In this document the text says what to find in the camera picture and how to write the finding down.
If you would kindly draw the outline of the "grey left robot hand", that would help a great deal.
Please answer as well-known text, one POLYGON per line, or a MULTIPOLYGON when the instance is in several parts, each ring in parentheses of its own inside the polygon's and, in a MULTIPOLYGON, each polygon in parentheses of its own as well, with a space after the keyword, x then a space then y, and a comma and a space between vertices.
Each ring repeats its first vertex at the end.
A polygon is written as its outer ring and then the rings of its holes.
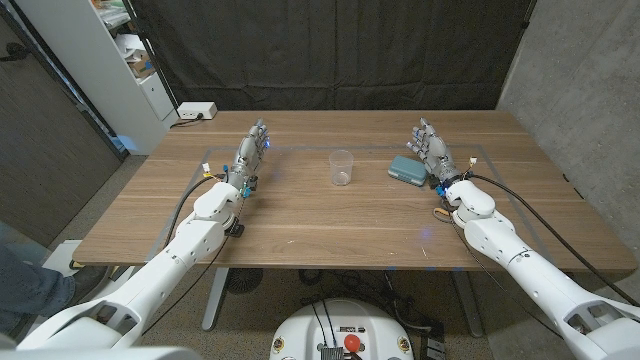
POLYGON ((268 128, 264 120, 258 118, 241 140, 228 170, 226 182, 236 189, 242 190, 245 184, 256 176, 257 169, 269 146, 268 128))

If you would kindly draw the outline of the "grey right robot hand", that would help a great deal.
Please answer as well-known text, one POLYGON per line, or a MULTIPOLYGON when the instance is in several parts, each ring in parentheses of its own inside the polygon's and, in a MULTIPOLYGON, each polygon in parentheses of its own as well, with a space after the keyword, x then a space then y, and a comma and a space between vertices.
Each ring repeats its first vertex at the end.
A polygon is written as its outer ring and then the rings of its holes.
POLYGON ((451 151, 426 118, 420 118, 420 125, 413 128, 412 136, 407 147, 423 162, 431 189, 438 186, 445 189, 462 179, 451 151))

